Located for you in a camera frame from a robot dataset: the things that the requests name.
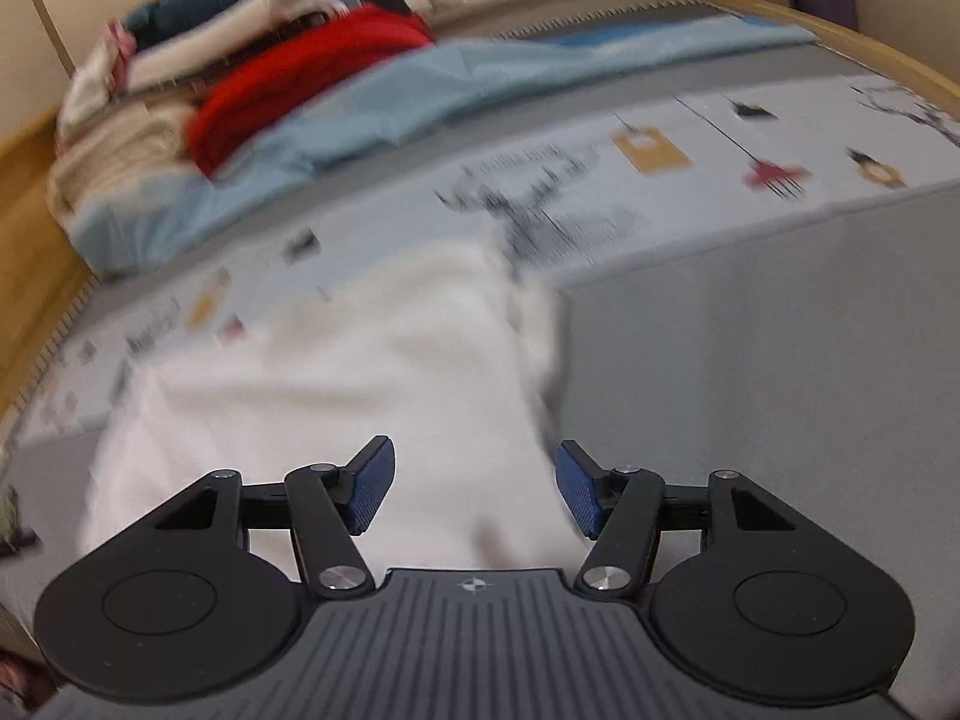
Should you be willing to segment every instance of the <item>red garment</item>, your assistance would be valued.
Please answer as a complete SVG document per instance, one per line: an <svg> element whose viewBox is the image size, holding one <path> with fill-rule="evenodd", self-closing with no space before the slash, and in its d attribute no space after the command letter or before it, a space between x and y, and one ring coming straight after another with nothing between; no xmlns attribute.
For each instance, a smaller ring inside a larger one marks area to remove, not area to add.
<svg viewBox="0 0 960 720"><path fill-rule="evenodd" d="M190 154L211 175L264 127L377 62L433 44L419 16L364 5L281 43L220 83L187 130Z"/></svg>

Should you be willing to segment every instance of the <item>light blue cloth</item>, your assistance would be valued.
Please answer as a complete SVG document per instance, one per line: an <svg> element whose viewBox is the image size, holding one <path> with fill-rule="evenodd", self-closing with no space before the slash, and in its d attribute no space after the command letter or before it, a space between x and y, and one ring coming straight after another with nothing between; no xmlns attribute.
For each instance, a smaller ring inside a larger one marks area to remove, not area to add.
<svg viewBox="0 0 960 720"><path fill-rule="evenodd" d="M399 146L504 100L674 62L812 43L798 26L695 20L598 47L474 40L408 53L296 109L245 143L214 180L182 170L88 199L70 241L101 274L150 271L334 163Z"/></svg>

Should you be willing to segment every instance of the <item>ribbed gray plate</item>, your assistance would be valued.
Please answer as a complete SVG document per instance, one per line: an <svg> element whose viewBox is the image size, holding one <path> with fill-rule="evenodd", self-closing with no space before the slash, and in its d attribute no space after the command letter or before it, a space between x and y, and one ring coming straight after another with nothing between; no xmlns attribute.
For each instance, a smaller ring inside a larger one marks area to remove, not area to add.
<svg viewBox="0 0 960 720"><path fill-rule="evenodd" d="M241 631L243 621L237 621ZM320 607L263 673L174 707L61 691L41 720L904 720L875 696L770 709L704 688L666 661L627 605L570 593L551 570L397 570L381 591Z"/></svg>

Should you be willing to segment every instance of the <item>silver bolt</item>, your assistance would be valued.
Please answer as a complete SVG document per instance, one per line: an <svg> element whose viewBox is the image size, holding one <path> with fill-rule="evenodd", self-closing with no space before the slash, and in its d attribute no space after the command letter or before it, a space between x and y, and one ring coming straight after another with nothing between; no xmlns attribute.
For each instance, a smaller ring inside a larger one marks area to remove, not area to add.
<svg viewBox="0 0 960 720"><path fill-rule="evenodd" d="M367 580L367 572L355 565L334 565L320 571L320 584L328 590L352 590Z"/></svg>
<svg viewBox="0 0 960 720"><path fill-rule="evenodd" d="M630 574L615 565L597 565L584 574L584 583L594 590L619 590L630 584Z"/></svg>

